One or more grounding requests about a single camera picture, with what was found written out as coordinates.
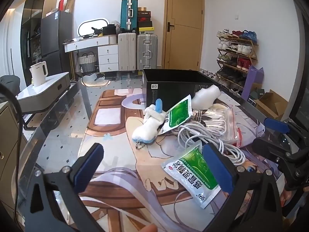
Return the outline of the person's left hand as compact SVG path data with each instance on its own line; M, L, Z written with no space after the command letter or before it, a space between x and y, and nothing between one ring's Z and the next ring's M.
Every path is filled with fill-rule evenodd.
M139 232L157 232L158 228L155 224L150 224L142 228Z

